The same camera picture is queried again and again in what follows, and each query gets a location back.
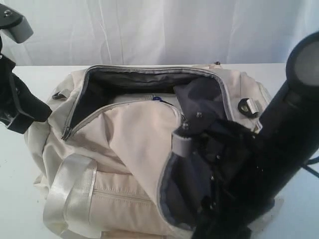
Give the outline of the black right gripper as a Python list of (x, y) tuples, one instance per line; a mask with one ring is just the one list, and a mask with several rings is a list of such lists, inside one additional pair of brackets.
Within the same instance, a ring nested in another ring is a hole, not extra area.
[(249, 187), (239, 173), (257, 152), (255, 136), (239, 123), (220, 119), (201, 134), (198, 153), (211, 170), (210, 195), (201, 201), (194, 238), (249, 239), (248, 225), (274, 207), (273, 199), (243, 195)]

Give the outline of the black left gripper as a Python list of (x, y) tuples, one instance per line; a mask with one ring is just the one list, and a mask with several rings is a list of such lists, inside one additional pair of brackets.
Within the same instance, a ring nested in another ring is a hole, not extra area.
[(31, 124), (45, 122), (51, 108), (31, 93), (12, 70), (15, 63), (2, 53), (0, 39), (0, 121), (8, 130), (24, 134)]

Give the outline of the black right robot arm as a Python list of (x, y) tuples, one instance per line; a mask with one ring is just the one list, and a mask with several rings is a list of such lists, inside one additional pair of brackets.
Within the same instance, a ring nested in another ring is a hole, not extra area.
[(261, 129), (215, 120), (201, 133), (199, 155), (210, 170), (195, 239), (246, 239), (248, 225), (272, 209), (275, 196), (310, 164), (319, 147), (319, 35), (291, 51), (286, 81), (259, 117)]

